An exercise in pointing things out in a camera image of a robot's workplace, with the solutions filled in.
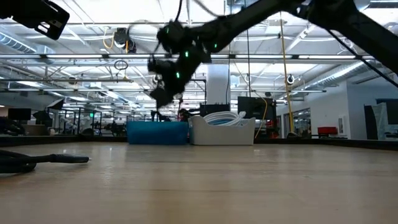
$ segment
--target blue container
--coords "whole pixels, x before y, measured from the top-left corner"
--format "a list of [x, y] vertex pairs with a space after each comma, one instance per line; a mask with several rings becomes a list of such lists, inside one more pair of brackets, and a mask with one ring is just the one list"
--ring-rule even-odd
[[183, 145], [187, 143], [187, 122], [145, 122], [127, 123], [129, 144]]

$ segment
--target white hose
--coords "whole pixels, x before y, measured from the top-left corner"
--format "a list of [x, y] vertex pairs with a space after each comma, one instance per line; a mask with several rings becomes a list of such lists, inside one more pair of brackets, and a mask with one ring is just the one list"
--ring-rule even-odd
[[218, 126], [239, 126], [241, 121], [246, 115], [246, 112], [242, 111], [239, 114], [229, 111], [217, 112], [208, 114], [204, 117], [205, 121], [211, 125]]

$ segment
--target wooden table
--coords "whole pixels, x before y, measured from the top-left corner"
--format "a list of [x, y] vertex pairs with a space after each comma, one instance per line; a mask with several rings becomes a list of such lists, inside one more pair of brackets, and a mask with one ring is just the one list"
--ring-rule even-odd
[[1, 223], [398, 223], [398, 153], [333, 146], [13, 147], [80, 153], [0, 175]]

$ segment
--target ceiling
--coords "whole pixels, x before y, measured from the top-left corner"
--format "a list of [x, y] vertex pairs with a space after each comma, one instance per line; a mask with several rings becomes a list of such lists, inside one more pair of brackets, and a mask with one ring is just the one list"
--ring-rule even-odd
[[[57, 83], [57, 80], [76, 77], [79, 79], [110, 80], [113, 82], [101, 82], [96, 88], [107, 89], [133, 89], [144, 90], [153, 87], [152, 78], [146, 67], [146, 55], [153, 52], [157, 45], [156, 33], [166, 22], [174, 19], [178, 0], [53, 0], [60, 7], [70, 13], [70, 20], [58, 41], [50, 40], [34, 30], [30, 30], [10, 19], [0, 20], [0, 33], [6, 32], [29, 46], [46, 46], [55, 54], [125, 54], [115, 44], [112, 44], [113, 32], [118, 27], [130, 27], [131, 39], [137, 46], [137, 55], [140, 59], [129, 58], [125, 61], [129, 67], [125, 71], [118, 71], [114, 68], [115, 60], [104, 59], [68, 59], [55, 58], [51, 63], [44, 60], [8, 58], [2, 59], [7, 64], [5, 68], [23, 68], [25, 72], [19, 71], [20, 75], [27, 78], [43, 78], [50, 75], [51, 87], [57, 85], [59, 88], [89, 88], [89, 82], [78, 82], [71, 85], [67, 82]], [[201, 2], [214, 14], [229, 14], [235, 7], [229, 7], [224, 0], [201, 0]], [[366, 9], [363, 13], [376, 22], [395, 32], [398, 26], [398, 10], [393, 7], [375, 7]], [[204, 11], [194, 0], [183, 1], [179, 21], [186, 26], [200, 26], [213, 20], [215, 17]], [[219, 54], [226, 58], [214, 60], [214, 63], [224, 64], [229, 67], [231, 75], [239, 76], [237, 90], [247, 90], [248, 86], [244, 77], [250, 70], [252, 76], [251, 85], [253, 89], [276, 89], [283, 90], [284, 87], [284, 64], [281, 57], [276, 58], [253, 58], [250, 62], [250, 69], [247, 57], [234, 60], [228, 59], [229, 54], [235, 55], [282, 55], [282, 39], [280, 34], [280, 21], [283, 23], [284, 41], [286, 54], [288, 55], [349, 55], [327, 31], [307, 21], [294, 17], [286, 12], [282, 16], [278, 13], [270, 16], [267, 20], [252, 27], [247, 32], [238, 35], [232, 43], [223, 49]], [[367, 55], [354, 43], [338, 34], [352, 49], [361, 55]], [[0, 44], [0, 54], [21, 54], [21, 52]], [[295, 76], [296, 85], [305, 85], [323, 73], [339, 65], [353, 63], [354, 60], [293, 60], [287, 59], [287, 73]], [[197, 79], [206, 79], [208, 67], [212, 65], [201, 65], [195, 74]], [[21, 83], [13, 84], [16, 88], [24, 87]], [[187, 89], [196, 90], [184, 94], [186, 99], [204, 99], [202, 83], [191, 82]], [[144, 105], [147, 110], [153, 109], [154, 102], [145, 94], [140, 92], [116, 92], [116, 94], [129, 101]], [[236, 99], [242, 92], [232, 92], [231, 99]], [[109, 96], [100, 96], [98, 92], [85, 94], [89, 100], [95, 102], [109, 101], [119, 103], [120, 99], [114, 100]], [[189, 103], [191, 107], [197, 107], [199, 102]]]

